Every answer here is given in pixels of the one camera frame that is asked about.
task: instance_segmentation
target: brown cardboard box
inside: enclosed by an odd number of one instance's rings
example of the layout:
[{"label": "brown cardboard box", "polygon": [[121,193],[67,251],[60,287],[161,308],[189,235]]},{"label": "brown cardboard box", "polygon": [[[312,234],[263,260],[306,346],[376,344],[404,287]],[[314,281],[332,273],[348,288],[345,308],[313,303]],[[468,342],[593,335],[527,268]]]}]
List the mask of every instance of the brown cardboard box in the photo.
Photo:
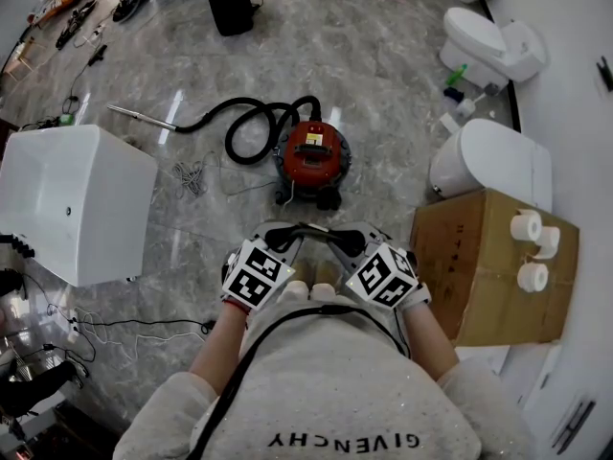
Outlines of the brown cardboard box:
[{"label": "brown cardboard box", "polygon": [[[540,213],[543,226],[556,226],[557,254],[544,263],[549,282],[527,293],[517,271],[538,246],[511,237],[519,208]],[[497,191],[478,193],[419,208],[411,246],[420,279],[432,293],[431,309],[456,345],[495,346],[558,339],[573,293],[579,229]]]}]

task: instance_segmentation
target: black bag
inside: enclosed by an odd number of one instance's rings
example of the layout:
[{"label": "black bag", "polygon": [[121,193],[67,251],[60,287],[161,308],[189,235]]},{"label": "black bag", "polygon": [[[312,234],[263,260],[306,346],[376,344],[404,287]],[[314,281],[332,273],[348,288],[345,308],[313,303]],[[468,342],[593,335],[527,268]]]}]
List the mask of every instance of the black bag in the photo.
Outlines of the black bag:
[{"label": "black bag", "polygon": [[221,35],[240,35],[253,28],[251,0],[209,0],[213,18]]}]

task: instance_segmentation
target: gray tile floor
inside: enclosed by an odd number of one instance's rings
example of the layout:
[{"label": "gray tile floor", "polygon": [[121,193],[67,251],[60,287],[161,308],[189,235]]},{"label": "gray tile floor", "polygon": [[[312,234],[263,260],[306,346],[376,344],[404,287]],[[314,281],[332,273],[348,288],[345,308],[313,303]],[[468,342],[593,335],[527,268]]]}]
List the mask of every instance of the gray tile floor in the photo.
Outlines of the gray tile floor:
[{"label": "gray tile floor", "polygon": [[[99,0],[76,44],[117,1]],[[83,101],[78,115],[82,124],[95,123],[130,140],[159,162],[144,272],[136,283],[73,288],[36,263],[26,263],[26,271],[50,300],[66,309],[79,306],[97,312],[106,321],[205,321],[219,310],[223,257],[267,219],[327,226],[366,220],[407,246],[414,209],[431,199],[426,182],[429,162],[447,138],[438,118],[450,107],[443,101],[449,72],[437,53],[444,42],[443,14],[457,5],[454,0],[264,0],[254,30],[233,37],[218,34],[208,0],[150,0],[124,24],[106,20],[104,61],[84,71],[74,93]],[[93,52],[89,44],[77,49],[72,41],[56,52],[55,40],[66,18],[65,13],[35,32],[36,39],[49,47],[31,57],[38,65],[34,72],[18,84],[2,79],[4,119],[23,125],[59,114],[71,83]],[[469,97],[478,95],[468,83],[461,88]],[[177,94],[183,98],[174,120],[179,124],[192,123],[235,96],[292,102],[313,94],[323,105],[324,118],[333,106],[340,107],[341,130],[354,158],[342,187],[341,209],[318,212],[295,202],[283,210],[273,202],[274,186],[232,195],[275,179],[270,159],[244,167],[224,152],[225,131],[236,111],[224,113],[193,135],[171,134],[165,145],[159,145],[159,128],[105,107],[119,104],[164,119]],[[476,117],[494,111],[497,121],[510,123],[506,93],[478,105]],[[238,152],[258,150],[264,137],[264,124],[249,124],[236,139]],[[178,198],[177,182],[169,175],[178,161],[205,163],[205,195],[194,198],[185,193]],[[331,257],[321,248],[310,245],[305,251],[311,257]],[[82,337],[66,343],[57,324],[61,317],[48,317],[44,296],[32,282],[28,289],[29,303],[18,297],[2,302],[12,315],[7,327],[14,333],[11,340],[24,352],[51,340],[91,356]],[[168,343],[140,339],[136,360],[135,335],[189,331],[198,328],[130,324],[109,328],[107,336],[101,331],[102,338],[123,343],[132,360],[119,345],[102,345],[89,335],[97,352],[96,361],[88,365],[92,378],[82,392],[71,385],[64,390],[93,417],[121,431],[157,385],[189,365],[201,344],[194,335]]]}]

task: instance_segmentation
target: metal tube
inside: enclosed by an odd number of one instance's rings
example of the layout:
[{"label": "metal tube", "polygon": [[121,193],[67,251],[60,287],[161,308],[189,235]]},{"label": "metal tube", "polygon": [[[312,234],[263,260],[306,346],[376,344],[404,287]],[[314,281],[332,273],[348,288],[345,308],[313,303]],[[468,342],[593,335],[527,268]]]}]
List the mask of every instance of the metal tube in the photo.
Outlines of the metal tube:
[{"label": "metal tube", "polygon": [[126,116],[129,116],[130,118],[134,118],[139,121],[144,121],[145,123],[150,123],[152,125],[157,125],[159,127],[169,129],[170,131],[176,131],[177,129],[177,125],[171,125],[170,123],[160,121],[159,119],[151,118],[150,116],[146,116],[145,114],[141,114],[140,112],[131,111],[129,109],[119,107],[118,105],[107,104],[106,107],[108,107],[112,111],[116,111],[121,114],[125,114]]}]

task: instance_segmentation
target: person's right arm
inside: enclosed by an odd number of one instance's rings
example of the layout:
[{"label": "person's right arm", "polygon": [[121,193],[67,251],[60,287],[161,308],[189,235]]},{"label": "person's right arm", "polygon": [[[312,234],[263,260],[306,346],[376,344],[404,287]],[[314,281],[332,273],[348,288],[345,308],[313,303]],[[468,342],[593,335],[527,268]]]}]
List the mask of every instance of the person's right arm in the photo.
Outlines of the person's right arm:
[{"label": "person's right arm", "polygon": [[483,458],[534,458],[534,437],[500,380],[471,360],[460,362],[424,303],[402,313],[412,359],[462,412],[482,444]]}]

